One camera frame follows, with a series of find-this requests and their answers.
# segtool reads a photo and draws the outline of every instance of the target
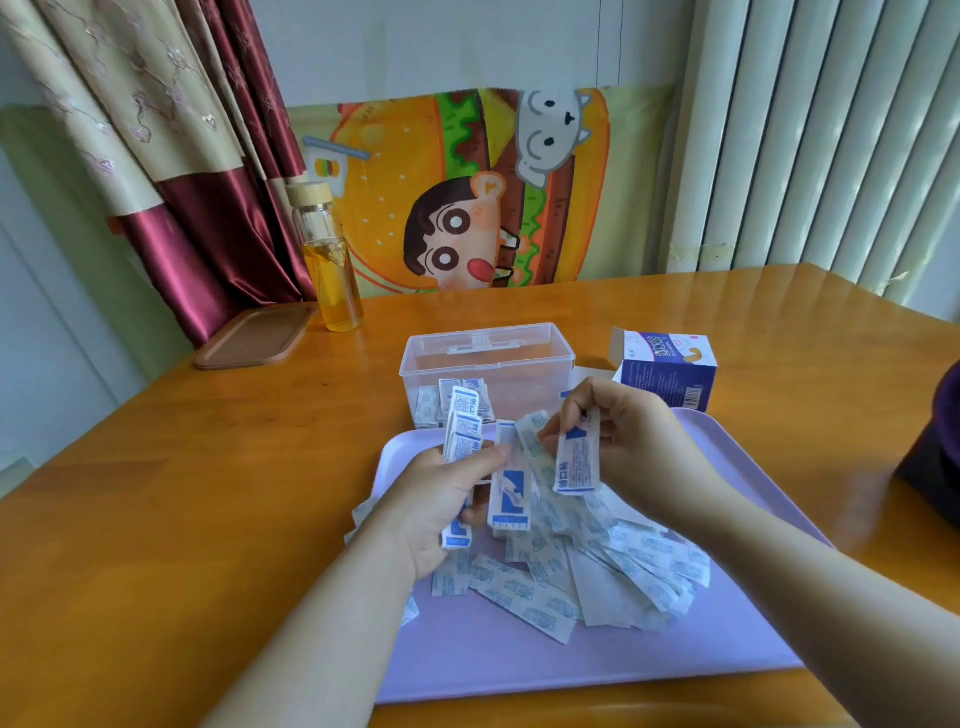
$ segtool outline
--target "floral curtain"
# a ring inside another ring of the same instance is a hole
[[[312,299],[305,167],[246,0],[0,0],[12,40],[184,332]]]

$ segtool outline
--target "bottle cap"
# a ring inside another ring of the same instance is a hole
[[[294,207],[312,207],[329,205],[333,202],[333,193],[326,182],[301,182],[287,185],[287,197]]]

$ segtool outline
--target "wooden table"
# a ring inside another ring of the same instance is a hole
[[[0,725],[199,720],[343,548],[412,427],[407,337],[552,321],[597,365],[611,326],[705,333],[717,418],[844,551],[960,611],[960,533],[890,473],[960,328],[810,266],[364,302],[284,364],[186,364],[0,501]],[[509,708],[509,719],[505,716]],[[829,725],[802,670],[389,706],[372,724]]]

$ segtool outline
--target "barcode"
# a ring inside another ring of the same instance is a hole
[[[700,395],[704,393],[703,387],[687,387],[684,393],[684,407],[687,409],[696,409],[700,406]]]

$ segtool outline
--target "cardboard box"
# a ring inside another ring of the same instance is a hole
[[[671,407],[707,411],[717,360],[706,336],[615,328],[610,361],[618,367],[613,381],[660,395]]]

